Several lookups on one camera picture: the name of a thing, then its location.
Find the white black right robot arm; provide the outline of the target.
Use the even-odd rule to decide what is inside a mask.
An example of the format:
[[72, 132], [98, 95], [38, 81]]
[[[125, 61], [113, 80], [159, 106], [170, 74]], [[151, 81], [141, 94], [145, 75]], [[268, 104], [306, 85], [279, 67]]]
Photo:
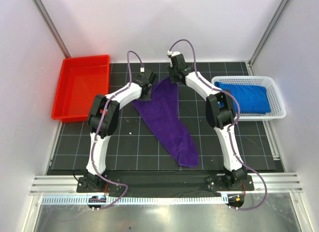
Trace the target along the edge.
[[194, 66], [188, 66], [180, 52], [168, 51], [167, 56], [170, 59], [170, 79], [186, 85], [205, 99], [206, 120], [215, 130], [222, 150], [224, 186], [229, 190], [243, 189], [248, 175], [235, 138], [235, 109], [230, 92], [222, 92], [196, 71]]

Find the blue towel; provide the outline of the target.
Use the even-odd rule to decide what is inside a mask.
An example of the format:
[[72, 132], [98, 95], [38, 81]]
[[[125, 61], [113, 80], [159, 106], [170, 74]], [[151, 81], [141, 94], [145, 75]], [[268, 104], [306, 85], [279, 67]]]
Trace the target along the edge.
[[271, 112], [267, 90], [258, 85], [236, 85], [215, 82], [214, 85], [222, 90], [230, 90], [238, 101], [241, 113], [266, 114]]

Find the purple towel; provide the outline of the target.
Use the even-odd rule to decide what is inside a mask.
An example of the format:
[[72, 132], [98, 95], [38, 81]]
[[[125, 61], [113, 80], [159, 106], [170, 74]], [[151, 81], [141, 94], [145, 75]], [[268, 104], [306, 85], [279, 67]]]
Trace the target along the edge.
[[178, 118], [178, 85], [165, 78], [152, 87], [149, 101], [132, 102], [153, 135], [179, 165], [196, 167], [199, 156], [188, 129]]

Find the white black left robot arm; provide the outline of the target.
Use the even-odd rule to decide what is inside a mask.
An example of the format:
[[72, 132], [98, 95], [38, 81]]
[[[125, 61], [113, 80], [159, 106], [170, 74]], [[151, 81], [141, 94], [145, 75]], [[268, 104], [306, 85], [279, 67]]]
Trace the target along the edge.
[[150, 100], [156, 79], [154, 72], [141, 68], [135, 80], [124, 87], [111, 94], [95, 96], [87, 120], [91, 128], [91, 146], [83, 177], [83, 183], [94, 192], [101, 192], [106, 185], [102, 176], [106, 170], [107, 147], [118, 127], [120, 110], [134, 100]]

